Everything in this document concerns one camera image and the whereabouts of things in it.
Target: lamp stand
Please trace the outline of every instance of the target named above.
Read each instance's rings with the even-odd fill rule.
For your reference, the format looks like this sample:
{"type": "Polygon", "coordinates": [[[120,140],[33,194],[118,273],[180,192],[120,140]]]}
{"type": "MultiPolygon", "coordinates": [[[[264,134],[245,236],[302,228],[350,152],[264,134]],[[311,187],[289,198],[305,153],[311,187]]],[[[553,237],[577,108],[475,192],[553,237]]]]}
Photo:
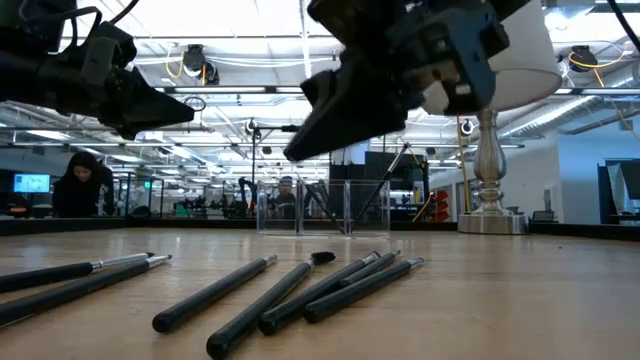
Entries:
{"type": "Polygon", "coordinates": [[[484,109],[478,114],[480,142],[473,163],[473,172],[481,181],[478,193],[481,204],[472,213],[458,217],[458,231],[471,234],[526,234],[528,221],[525,216],[514,215],[502,207],[504,194],[500,191],[500,179],[507,174],[507,162],[496,134],[498,113],[484,109]]]}

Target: computer monitor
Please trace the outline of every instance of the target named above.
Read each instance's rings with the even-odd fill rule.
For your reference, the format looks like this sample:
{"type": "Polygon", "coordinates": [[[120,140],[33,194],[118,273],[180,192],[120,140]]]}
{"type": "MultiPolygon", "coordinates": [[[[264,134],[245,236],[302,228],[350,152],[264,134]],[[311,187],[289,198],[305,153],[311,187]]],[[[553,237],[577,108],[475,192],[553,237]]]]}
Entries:
{"type": "Polygon", "coordinates": [[[51,189],[51,176],[42,174],[15,174],[13,191],[17,193],[44,194],[51,189]]]}

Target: wooden table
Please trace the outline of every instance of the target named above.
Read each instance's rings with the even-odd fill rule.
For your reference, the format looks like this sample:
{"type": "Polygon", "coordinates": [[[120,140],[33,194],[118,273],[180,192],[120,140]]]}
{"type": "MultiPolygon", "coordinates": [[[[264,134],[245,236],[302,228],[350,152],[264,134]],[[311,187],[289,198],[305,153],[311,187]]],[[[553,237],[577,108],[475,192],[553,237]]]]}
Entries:
{"type": "MultiPolygon", "coordinates": [[[[394,233],[392,240],[261,238],[248,231],[129,229],[0,239],[0,273],[154,251],[170,264],[0,329],[0,359],[208,359],[209,335],[311,252],[306,287],[372,250],[428,264],[323,323],[259,331],[233,359],[640,358],[640,247],[566,237],[394,233]],[[153,316],[248,261],[279,263],[176,333],[153,316]]],[[[7,301],[41,291],[1,294],[7,301]]]]}

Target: black hoodie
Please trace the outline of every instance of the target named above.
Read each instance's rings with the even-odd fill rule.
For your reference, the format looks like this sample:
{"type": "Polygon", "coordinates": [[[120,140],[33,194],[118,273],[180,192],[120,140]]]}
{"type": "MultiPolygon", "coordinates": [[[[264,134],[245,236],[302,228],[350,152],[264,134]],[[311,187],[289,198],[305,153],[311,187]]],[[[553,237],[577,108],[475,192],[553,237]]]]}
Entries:
{"type": "Polygon", "coordinates": [[[54,184],[53,211],[62,218],[83,218],[98,215],[98,202],[103,199],[103,212],[113,213],[113,175],[88,152],[73,155],[62,179],[54,184]],[[91,178],[81,182],[73,168],[91,170],[91,178]]]}

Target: wall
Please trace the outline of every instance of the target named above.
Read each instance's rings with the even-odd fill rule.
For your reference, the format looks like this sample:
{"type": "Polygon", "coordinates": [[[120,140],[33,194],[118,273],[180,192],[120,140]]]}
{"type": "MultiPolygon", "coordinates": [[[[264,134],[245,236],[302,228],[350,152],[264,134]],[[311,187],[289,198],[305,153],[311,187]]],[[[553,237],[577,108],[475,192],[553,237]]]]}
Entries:
{"type": "MultiPolygon", "coordinates": [[[[558,147],[555,133],[544,139],[526,141],[524,149],[505,149],[507,175],[501,181],[505,196],[504,207],[518,206],[520,212],[532,216],[534,211],[544,210],[544,191],[552,190],[552,209],[559,221],[563,221],[562,187],[558,147]]],[[[467,176],[475,179],[473,163],[467,164],[467,176]]],[[[430,179],[432,188],[463,181],[462,170],[446,171],[430,179]]]]}
{"type": "Polygon", "coordinates": [[[640,158],[640,143],[613,123],[579,135],[560,135],[558,150],[565,222],[600,224],[597,166],[605,159],[640,158]]]}
{"type": "Polygon", "coordinates": [[[0,169],[62,176],[71,156],[53,148],[45,148],[44,156],[32,149],[1,149],[0,169]]]}

